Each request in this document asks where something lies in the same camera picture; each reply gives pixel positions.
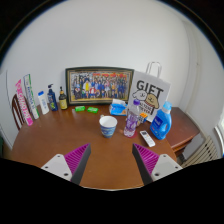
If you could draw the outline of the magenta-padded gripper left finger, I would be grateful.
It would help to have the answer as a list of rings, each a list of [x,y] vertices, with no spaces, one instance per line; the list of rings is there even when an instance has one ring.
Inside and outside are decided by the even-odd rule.
[[[79,185],[90,154],[91,146],[87,143],[66,155],[56,154],[42,169]]]

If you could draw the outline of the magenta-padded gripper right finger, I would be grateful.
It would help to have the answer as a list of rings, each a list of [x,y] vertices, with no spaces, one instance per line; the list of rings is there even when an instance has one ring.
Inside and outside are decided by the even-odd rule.
[[[132,154],[135,157],[144,185],[150,184],[182,169],[182,167],[167,154],[158,155],[138,144],[132,146]]]

